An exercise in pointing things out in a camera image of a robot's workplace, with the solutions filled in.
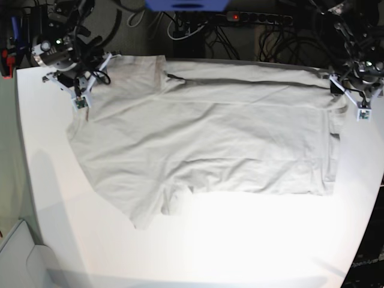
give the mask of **power strip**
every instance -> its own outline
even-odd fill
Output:
[[[226,16],[229,22],[293,25],[293,17],[287,15],[228,11]]]

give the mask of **white table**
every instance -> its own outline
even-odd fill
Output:
[[[384,98],[371,123],[349,109],[333,196],[201,194],[136,231],[85,178],[65,133],[71,103],[47,71],[17,72],[20,115],[43,239],[73,287],[340,287],[383,176]]]

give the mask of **t-shirt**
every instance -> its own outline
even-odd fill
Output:
[[[183,193],[332,194],[347,106],[316,70],[126,56],[108,74],[68,139],[135,227]]]

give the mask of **blue box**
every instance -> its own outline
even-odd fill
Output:
[[[223,11],[229,0],[146,0],[153,11]]]

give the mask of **white t-shirt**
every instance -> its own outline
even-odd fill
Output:
[[[68,138],[137,228],[181,193],[332,193],[347,106],[315,71],[126,56],[108,74]]]

